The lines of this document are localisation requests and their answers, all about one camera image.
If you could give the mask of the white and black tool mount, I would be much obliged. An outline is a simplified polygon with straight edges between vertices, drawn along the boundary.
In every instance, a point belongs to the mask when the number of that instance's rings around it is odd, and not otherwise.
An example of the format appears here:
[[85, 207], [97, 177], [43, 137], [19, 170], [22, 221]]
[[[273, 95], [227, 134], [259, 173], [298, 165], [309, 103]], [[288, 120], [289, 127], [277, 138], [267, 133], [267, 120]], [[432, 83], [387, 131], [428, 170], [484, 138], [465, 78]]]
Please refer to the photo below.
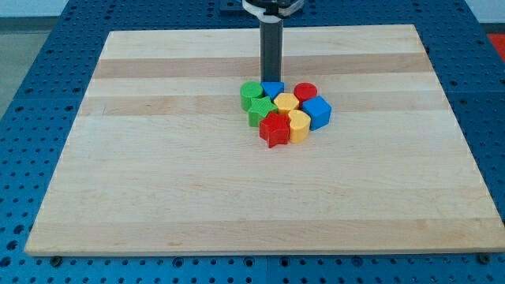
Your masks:
[[241, 4], [258, 19], [283, 19], [300, 10], [305, 0], [242, 0]]

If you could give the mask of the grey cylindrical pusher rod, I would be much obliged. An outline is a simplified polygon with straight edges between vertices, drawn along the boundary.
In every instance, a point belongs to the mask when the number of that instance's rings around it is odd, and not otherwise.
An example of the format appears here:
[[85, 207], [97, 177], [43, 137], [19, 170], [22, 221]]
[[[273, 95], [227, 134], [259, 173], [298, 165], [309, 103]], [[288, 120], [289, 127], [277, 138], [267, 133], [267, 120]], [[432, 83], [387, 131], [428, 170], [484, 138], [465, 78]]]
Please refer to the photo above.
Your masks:
[[276, 82], [282, 72], [283, 20], [275, 23], [260, 22], [260, 71], [261, 80]]

